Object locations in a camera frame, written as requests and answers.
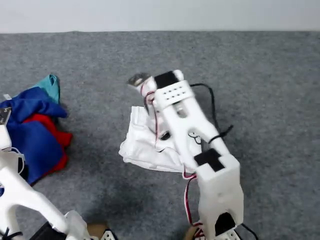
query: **carpet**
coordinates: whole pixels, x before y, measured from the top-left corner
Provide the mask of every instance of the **carpet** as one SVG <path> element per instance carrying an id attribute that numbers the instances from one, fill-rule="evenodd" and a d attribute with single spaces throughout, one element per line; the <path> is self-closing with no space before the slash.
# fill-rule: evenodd
<path id="1" fill-rule="evenodd" d="M 119 239 L 182 239 L 186 181 L 118 155 L 131 106 L 143 105 L 126 80 L 174 69 L 210 85 L 220 127 L 234 125 L 225 142 L 241 164 L 244 222 L 260 239 L 319 239 L 319 32 L 0 34 L 1 94 L 57 75 L 69 114 L 60 125 L 74 134 L 67 167 L 34 188 L 62 213 L 108 221 Z M 195 93 L 212 120 L 208 91 Z M 197 219 L 196 183 L 189 194 Z M 17 217 L 27 238 L 45 222 L 23 207 Z M 253 239 L 240 228 L 243 239 Z"/>

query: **white fabric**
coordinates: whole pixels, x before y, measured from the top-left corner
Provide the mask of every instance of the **white fabric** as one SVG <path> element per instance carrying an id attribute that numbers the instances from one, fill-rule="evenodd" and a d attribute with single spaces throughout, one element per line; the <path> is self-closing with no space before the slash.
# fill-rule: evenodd
<path id="1" fill-rule="evenodd" d="M 148 117 L 143 107 L 131 107 L 129 130 L 119 151 L 123 161 L 150 170 L 183 172 L 182 159 L 176 151 L 172 137 L 156 141 L 155 134 L 147 126 Z M 201 145 L 197 144 L 194 138 L 187 136 L 187 139 L 193 156 L 201 153 Z"/>

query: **robotic arm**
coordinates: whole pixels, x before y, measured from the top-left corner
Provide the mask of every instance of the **robotic arm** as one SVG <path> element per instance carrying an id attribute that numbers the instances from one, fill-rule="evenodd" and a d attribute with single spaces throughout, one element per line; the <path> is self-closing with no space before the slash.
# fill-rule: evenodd
<path id="1" fill-rule="evenodd" d="M 244 219 L 240 164 L 205 117 L 182 72 L 175 70 L 155 77 L 137 74 L 128 83 L 144 97 L 149 128 L 156 136 L 172 137 L 183 164 L 196 172 L 198 211 L 206 239 L 235 239 L 231 238 L 237 236 L 234 229 Z M 193 156 L 187 144 L 189 132 L 195 132 L 211 148 Z"/>
<path id="2" fill-rule="evenodd" d="M 3 151 L 11 147 L 6 123 L 11 109 L 0 108 L 0 184 L 4 187 L 0 195 L 0 237 L 3 239 L 24 240 L 16 219 L 17 206 L 38 211 L 66 240 L 91 240 L 87 224 L 74 210 L 63 215 L 43 194 L 35 191 L 13 168 L 12 162 L 18 161 L 14 152 Z"/>

